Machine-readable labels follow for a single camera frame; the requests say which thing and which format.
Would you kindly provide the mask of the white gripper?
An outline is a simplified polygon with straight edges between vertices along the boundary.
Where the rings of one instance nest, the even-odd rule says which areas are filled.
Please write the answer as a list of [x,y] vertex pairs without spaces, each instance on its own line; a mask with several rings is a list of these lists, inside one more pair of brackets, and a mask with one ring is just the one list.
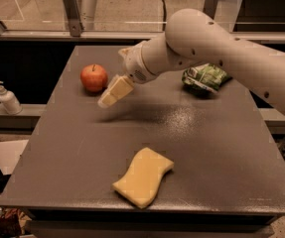
[[129,48],[121,49],[118,54],[122,58],[125,75],[116,74],[98,100],[101,108],[108,108],[128,95],[134,89],[134,83],[144,84],[157,78],[150,72],[142,58],[145,41]]

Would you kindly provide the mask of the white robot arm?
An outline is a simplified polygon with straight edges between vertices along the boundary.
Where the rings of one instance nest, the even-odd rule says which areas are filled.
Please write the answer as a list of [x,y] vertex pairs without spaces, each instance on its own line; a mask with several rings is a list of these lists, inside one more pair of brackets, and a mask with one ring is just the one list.
[[164,33],[119,54],[124,73],[114,76],[101,95],[102,108],[128,95],[136,83],[212,63],[285,115],[285,53],[235,37],[199,10],[174,13]]

